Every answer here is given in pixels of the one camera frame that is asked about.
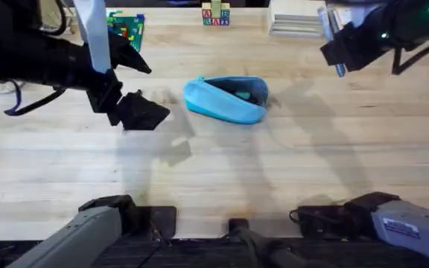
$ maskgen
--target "blue pouch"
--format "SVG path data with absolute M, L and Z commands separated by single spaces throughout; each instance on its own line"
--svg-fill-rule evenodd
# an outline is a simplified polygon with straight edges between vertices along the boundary
M 186 107 L 239 124 L 254 124 L 267 113 L 267 85 L 260 77 L 198 77 L 185 85 Z

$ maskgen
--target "colorful toy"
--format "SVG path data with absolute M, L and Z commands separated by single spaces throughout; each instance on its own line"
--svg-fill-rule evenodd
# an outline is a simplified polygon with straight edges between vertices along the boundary
M 107 26 L 109 31 L 125 36 L 129 39 L 130 45 L 140 52 L 142 46 L 142 34 L 145 17 L 143 14 L 136 16 L 114 16 L 122 13 L 121 10 L 107 11 Z
M 203 25 L 228 26 L 229 3 L 221 3 L 221 0 L 203 2 L 201 6 Z

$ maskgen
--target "gray robot arm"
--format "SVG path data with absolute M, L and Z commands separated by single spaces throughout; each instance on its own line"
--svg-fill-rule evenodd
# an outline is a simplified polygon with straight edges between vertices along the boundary
M 79 208 L 71 222 L 9 267 L 90 267 L 105 248 L 138 227 L 139 211 L 130 196 L 92 200 Z

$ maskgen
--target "wooden table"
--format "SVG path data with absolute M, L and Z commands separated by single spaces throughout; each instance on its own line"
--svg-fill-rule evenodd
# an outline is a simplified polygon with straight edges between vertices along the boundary
M 178 237 L 217 237 L 231 217 L 265 235 L 292 235 L 299 204 L 371 191 L 429 208 L 429 56 L 400 77 L 391 54 L 338 78 L 320 39 L 272 37 L 263 9 L 233 9 L 227 28 L 203 27 L 196 9 L 136 9 L 147 25 L 150 75 L 120 67 L 124 91 L 143 89 L 171 109 L 153 132 L 124 133 L 92 113 L 84 92 L 20 118 L 0 87 L 0 240 L 44 239 L 87 200 L 130 194 L 175 205 Z M 197 75 L 258 75 L 267 117 L 237 125 L 188 112 L 183 84 Z M 24 102 L 49 88 L 28 85 Z

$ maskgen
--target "green lego baseplate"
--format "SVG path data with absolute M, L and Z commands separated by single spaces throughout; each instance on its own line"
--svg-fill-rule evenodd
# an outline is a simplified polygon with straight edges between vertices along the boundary
M 119 13 L 122 13 L 122 11 L 107 11 L 107 27 L 109 28 L 109 31 L 128 38 L 130 45 L 140 52 L 145 22 L 144 15 L 136 14 L 136 16 L 114 16 Z

